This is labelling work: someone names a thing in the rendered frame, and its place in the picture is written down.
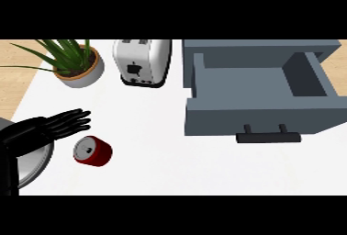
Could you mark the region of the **green plant in grey pot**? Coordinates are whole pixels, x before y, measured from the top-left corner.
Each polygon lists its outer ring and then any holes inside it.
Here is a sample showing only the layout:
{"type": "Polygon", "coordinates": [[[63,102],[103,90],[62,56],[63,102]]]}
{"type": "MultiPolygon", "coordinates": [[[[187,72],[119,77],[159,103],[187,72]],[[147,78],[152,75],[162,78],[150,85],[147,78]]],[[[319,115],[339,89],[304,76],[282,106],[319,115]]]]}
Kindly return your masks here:
{"type": "Polygon", "coordinates": [[[66,86],[71,88],[90,86],[99,80],[104,71],[103,59],[90,41],[85,39],[84,43],[78,44],[73,39],[37,39],[37,42],[51,54],[51,57],[22,45],[13,44],[13,46],[51,65],[51,68],[45,71],[56,76],[66,86]]]}

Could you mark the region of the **white toaster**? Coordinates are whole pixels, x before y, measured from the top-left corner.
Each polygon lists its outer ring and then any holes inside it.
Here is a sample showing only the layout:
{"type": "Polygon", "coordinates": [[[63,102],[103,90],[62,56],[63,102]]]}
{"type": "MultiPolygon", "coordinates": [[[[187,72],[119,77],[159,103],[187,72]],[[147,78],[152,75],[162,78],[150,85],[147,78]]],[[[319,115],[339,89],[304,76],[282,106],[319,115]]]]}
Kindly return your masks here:
{"type": "Polygon", "coordinates": [[[159,88],[172,54],[169,39],[116,39],[112,57],[125,85],[159,88]]]}

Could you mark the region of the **blue-grey open drawer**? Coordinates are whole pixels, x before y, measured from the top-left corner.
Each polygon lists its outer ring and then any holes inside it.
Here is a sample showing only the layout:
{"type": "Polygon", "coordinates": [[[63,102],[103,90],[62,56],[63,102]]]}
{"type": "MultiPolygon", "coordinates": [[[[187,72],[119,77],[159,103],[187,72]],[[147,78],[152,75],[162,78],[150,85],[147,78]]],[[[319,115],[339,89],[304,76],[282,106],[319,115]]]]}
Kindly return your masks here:
{"type": "Polygon", "coordinates": [[[289,56],[282,66],[208,68],[205,55],[193,55],[195,96],[202,109],[330,109],[347,107],[313,52],[289,56]]]}

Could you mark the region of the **blue-grey cabinet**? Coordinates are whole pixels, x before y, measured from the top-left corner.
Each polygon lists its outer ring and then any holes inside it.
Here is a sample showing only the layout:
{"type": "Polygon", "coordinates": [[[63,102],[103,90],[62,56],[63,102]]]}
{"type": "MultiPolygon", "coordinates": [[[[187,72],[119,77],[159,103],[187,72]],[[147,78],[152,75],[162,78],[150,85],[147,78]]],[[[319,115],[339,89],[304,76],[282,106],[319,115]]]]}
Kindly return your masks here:
{"type": "Polygon", "coordinates": [[[339,46],[336,39],[183,39],[183,87],[190,88],[195,54],[206,68],[280,68],[293,53],[311,52],[323,62],[339,46]]]}

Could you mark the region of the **blue-grey drawer front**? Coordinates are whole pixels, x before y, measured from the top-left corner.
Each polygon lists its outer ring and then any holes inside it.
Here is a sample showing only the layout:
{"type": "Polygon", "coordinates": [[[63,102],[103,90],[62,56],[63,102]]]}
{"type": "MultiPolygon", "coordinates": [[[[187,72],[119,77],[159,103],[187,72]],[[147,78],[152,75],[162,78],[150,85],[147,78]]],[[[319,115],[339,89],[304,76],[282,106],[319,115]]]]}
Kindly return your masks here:
{"type": "Polygon", "coordinates": [[[289,98],[190,98],[186,105],[186,136],[226,136],[243,132],[316,134],[347,122],[347,97],[295,96],[289,98]]]}

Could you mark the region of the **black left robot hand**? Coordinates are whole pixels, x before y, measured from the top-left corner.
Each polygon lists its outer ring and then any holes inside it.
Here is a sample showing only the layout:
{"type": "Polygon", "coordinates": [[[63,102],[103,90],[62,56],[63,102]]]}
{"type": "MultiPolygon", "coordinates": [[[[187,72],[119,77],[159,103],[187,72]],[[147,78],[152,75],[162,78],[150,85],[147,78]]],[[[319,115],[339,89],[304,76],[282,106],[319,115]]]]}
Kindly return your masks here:
{"type": "Polygon", "coordinates": [[[0,130],[0,196],[19,195],[17,158],[88,130],[90,113],[78,108],[51,117],[32,117],[0,130]]]}

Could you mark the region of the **red can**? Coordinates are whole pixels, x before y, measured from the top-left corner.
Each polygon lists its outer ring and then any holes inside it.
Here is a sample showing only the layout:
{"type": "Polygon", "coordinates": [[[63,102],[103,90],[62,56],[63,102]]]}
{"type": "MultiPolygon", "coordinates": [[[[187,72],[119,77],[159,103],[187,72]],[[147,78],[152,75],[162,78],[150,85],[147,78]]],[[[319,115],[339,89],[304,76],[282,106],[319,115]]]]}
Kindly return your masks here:
{"type": "Polygon", "coordinates": [[[110,145],[94,136],[85,136],[73,146],[73,159],[76,162],[100,167],[112,155],[110,145]]]}

